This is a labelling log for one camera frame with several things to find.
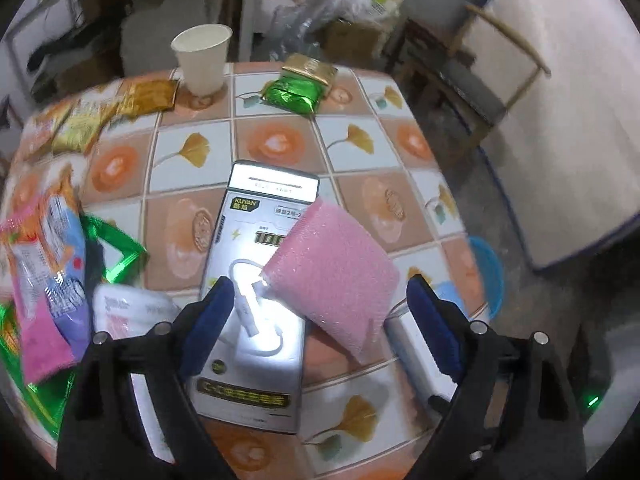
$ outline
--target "pink package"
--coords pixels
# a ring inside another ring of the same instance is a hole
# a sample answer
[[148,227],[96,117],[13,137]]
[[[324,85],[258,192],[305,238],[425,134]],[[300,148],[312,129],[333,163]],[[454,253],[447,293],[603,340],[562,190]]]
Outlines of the pink package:
[[358,361],[380,334],[399,272],[345,210],[316,200],[262,270],[269,296],[325,330]]
[[51,317],[44,295],[44,275],[38,272],[38,266],[32,264],[45,258],[42,245],[35,234],[20,243],[12,234],[17,226],[23,232],[30,230],[38,204],[39,198],[0,226],[14,284],[15,312],[20,325],[20,361],[25,384],[38,383],[75,362],[71,347]]

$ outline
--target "tablecloth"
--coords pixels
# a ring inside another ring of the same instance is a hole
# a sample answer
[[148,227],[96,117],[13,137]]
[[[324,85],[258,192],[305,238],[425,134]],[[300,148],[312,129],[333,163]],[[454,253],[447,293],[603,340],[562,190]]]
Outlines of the tablecloth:
[[[462,220],[393,80],[340,67],[331,93],[309,120],[260,101],[261,89],[279,70],[270,62],[228,64],[216,95],[197,98],[181,85],[174,110],[112,121],[87,156],[14,164],[0,218],[71,164],[84,210],[147,248],[148,263],[135,285],[166,292],[184,306],[198,297],[207,256],[194,244],[194,216],[204,211],[214,221],[232,162],[257,160],[320,176],[320,196],[346,208],[398,267],[393,304],[403,300],[406,280],[422,273],[436,290],[454,290],[469,317],[481,315],[482,285]],[[180,77],[175,70],[142,78]],[[113,98],[140,79],[90,89],[81,99]],[[109,267],[120,255],[105,250]],[[0,292],[10,293],[4,254],[1,262]],[[34,420],[28,422],[53,462],[54,443]],[[359,365],[317,328],[306,340],[297,436],[203,422],[241,479],[280,480],[401,479],[434,426],[384,336],[372,359]]]

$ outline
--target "green plastic bag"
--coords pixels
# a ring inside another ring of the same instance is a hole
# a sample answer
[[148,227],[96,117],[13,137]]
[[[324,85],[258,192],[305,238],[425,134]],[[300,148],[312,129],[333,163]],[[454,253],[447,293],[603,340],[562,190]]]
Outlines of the green plastic bag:
[[19,328],[12,303],[0,304],[0,360],[33,415],[57,441],[66,400],[74,383],[74,372],[62,370],[40,384],[24,384],[20,368]]

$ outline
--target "cardboard box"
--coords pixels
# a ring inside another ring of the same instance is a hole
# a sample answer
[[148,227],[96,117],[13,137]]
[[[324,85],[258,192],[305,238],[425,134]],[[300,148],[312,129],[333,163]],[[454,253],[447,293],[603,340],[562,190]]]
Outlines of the cardboard box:
[[372,68],[381,33],[374,27],[337,20],[324,30],[322,50],[328,62]]

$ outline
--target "snack bag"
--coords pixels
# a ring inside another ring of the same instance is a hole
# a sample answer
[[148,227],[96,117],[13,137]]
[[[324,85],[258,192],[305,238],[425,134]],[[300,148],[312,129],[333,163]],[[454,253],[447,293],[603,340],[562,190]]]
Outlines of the snack bag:
[[76,100],[66,99],[31,118],[24,127],[14,160],[21,162],[45,152],[75,104]]
[[135,118],[173,108],[177,90],[178,82],[173,80],[133,83],[122,98],[117,115]]
[[65,167],[58,183],[3,228],[20,323],[22,372],[36,383],[79,361],[90,339],[84,235]]
[[51,143],[51,150],[54,153],[87,154],[117,106],[117,102],[109,101],[80,103],[71,111],[65,124],[57,132]]

